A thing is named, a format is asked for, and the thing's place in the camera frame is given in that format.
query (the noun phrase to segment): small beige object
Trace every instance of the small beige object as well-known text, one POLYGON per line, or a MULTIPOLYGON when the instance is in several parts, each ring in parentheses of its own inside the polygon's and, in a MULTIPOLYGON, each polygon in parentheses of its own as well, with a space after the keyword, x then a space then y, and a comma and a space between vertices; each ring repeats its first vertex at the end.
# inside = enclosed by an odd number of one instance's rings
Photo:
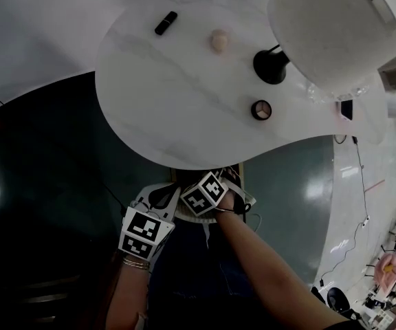
POLYGON ((222 53, 228 45, 228 33, 223 30, 213 30, 210 44, 216 53, 222 53))

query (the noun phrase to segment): bracelet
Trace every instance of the bracelet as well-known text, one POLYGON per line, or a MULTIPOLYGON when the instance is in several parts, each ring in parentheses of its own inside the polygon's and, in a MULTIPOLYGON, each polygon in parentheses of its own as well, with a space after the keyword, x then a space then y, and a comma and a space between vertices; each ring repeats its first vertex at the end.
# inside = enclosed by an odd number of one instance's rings
POLYGON ((149 263, 138 263, 136 261, 130 261, 126 257, 123 257, 123 264, 128 265, 129 267, 134 267, 136 269, 149 270, 149 263))
POLYGON ((230 209, 221 209, 221 208, 214 208, 217 212, 234 212, 236 214, 236 212, 234 210, 230 210, 230 209))

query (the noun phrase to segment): white strap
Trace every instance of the white strap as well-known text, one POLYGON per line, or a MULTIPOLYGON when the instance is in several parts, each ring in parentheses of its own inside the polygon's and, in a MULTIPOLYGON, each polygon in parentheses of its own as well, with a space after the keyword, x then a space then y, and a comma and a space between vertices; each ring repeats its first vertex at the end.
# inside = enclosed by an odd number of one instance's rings
POLYGON ((225 183, 229 189, 233 190, 238 196, 240 196, 242 198, 242 201, 245 204, 245 193, 241 189, 241 187, 237 186, 236 184, 234 184, 233 182, 229 181, 228 179, 226 179, 224 177, 221 180, 221 182, 225 183))

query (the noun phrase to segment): black lamp base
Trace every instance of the black lamp base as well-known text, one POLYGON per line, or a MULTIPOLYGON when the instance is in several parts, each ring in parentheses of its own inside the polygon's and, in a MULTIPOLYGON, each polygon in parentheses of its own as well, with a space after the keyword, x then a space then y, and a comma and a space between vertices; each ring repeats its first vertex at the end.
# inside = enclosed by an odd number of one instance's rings
POLYGON ((271 85, 282 83, 287 75, 285 69, 289 59, 284 52, 273 53, 270 50, 263 50, 255 55, 253 67, 261 80, 271 85))

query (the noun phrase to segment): person's arm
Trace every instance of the person's arm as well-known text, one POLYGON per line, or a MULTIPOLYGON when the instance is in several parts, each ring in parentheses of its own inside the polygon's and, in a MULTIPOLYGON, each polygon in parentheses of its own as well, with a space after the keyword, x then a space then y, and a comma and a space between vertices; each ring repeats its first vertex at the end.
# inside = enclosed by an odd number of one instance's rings
MULTIPOLYGON (((134 256, 130 261, 143 263, 134 256)), ((146 313, 149 272, 122 264, 120 276, 107 314, 106 330, 134 330, 138 314, 146 313)))
POLYGON ((293 329, 326 329, 347 319, 321 303, 284 260, 232 212, 216 214, 264 307, 293 329))

